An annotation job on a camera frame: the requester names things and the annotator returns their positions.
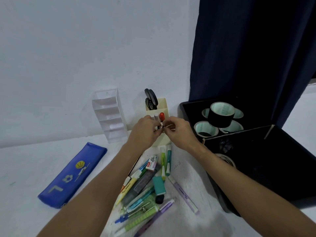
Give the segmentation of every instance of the black storage box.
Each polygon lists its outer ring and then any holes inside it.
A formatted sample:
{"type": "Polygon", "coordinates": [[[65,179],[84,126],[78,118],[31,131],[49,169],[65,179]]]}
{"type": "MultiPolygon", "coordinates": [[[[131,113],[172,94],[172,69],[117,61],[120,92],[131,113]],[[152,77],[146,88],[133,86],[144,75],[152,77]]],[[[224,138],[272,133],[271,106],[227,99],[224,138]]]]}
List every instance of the black storage box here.
{"type": "MultiPolygon", "coordinates": [[[[282,129],[257,119],[238,104],[238,99],[183,102],[178,116],[189,121],[197,138],[213,153],[230,157],[236,168],[251,179],[274,191],[298,208],[316,205],[316,158],[282,129]],[[232,104],[244,112],[238,119],[245,130],[202,138],[193,128],[206,120],[202,110],[215,101],[232,104]]],[[[208,175],[219,203],[227,213],[239,215],[227,196],[208,175]]]]}

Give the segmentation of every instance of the black eraser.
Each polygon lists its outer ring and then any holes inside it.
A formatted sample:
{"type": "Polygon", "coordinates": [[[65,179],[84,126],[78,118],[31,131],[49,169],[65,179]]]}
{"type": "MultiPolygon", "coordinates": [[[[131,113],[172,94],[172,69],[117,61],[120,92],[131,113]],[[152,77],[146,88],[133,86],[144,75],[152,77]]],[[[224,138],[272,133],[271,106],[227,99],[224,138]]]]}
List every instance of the black eraser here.
{"type": "Polygon", "coordinates": [[[165,198],[165,195],[156,196],[156,200],[155,200],[156,204],[162,204],[164,198],[165,198]]]}

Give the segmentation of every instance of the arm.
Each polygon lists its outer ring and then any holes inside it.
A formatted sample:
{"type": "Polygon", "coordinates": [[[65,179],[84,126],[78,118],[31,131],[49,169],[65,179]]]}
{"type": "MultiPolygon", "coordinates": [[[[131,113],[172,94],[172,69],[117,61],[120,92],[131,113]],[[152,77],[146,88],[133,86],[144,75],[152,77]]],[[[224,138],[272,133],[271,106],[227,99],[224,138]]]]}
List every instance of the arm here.
{"type": "Polygon", "coordinates": [[[150,116],[141,118],[114,159],[37,236],[100,236],[131,168],[162,133],[155,126],[150,116]]]}
{"type": "Polygon", "coordinates": [[[262,236],[315,236],[316,224],[288,201],[260,185],[203,146],[190,124],[176,117],[176,130],[164,127],[170,140],[188,151],[226,194],[240,215],[262,236]]]}

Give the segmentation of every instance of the teal eraser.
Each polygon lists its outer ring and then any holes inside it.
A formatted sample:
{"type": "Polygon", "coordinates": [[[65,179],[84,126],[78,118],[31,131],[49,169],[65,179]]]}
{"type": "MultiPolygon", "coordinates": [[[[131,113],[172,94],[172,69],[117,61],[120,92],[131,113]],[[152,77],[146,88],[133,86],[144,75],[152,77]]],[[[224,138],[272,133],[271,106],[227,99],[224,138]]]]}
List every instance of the teal eraser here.
{"type": "Polygon", "coordinates": [[[154,176],[153,183],[157,196],[164,195],[166,193],[165,185],[163,183],[161,176],[154,176]]]}

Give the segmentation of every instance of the navy blue curtain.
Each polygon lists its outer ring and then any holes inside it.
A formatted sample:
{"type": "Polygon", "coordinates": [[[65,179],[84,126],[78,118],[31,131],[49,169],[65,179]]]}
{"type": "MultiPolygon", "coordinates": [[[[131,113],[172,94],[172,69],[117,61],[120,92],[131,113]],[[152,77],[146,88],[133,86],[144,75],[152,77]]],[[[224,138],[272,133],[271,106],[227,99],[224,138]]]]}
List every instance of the navy blue curtain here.
{"type": "Polygon", "coordinates": [[[315,71],[315,0],[200,0],[189,100],[237,96],[282,127],[315,71]]]}

